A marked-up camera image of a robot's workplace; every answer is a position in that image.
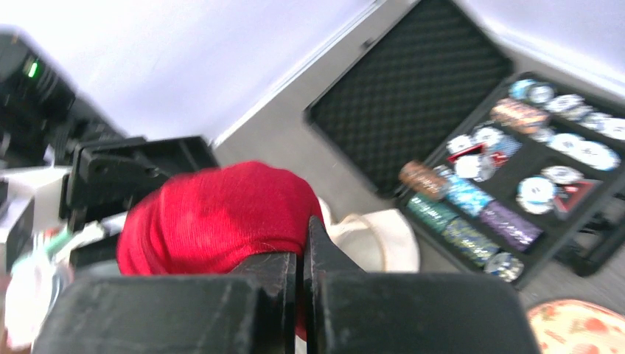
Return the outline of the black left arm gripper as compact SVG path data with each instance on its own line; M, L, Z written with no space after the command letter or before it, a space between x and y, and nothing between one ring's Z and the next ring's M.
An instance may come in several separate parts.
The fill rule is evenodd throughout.
M59 216L79 232L87 223L127 212L175 175L217 166L202 136L78 144L63 177Z

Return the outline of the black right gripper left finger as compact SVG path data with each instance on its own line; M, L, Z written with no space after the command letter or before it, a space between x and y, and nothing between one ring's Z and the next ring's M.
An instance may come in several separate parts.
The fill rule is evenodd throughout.
M260 254L225 275L81 273L34 353L292 353L296 256Z

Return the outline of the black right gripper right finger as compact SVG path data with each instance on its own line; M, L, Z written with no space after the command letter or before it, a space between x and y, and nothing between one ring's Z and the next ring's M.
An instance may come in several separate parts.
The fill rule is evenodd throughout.
M309 353L538 353L513 287L475 273L365 272L308 225Z

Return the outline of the red bra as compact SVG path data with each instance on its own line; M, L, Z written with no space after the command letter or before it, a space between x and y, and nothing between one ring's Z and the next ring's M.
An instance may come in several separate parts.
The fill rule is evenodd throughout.
M128 212L116 260L124 275L226 274L256 254L302 256L322 215L304 179L262 162L180 174Z

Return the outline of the floral mesh laundry bag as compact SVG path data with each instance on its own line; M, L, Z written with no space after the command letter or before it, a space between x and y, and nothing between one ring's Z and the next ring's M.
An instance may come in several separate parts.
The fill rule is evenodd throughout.
M553 300L527 317L543 353L624 353L624 316L592 302Z

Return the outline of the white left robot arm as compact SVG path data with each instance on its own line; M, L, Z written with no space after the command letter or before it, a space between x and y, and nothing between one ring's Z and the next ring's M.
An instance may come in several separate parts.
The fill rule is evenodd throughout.
M121 135L31 41L9 29L1 31L1 129L28 161L42 162L51 148L55 163L70 165L58 214L72 233L128 211L175 175L218 165L201 136Z

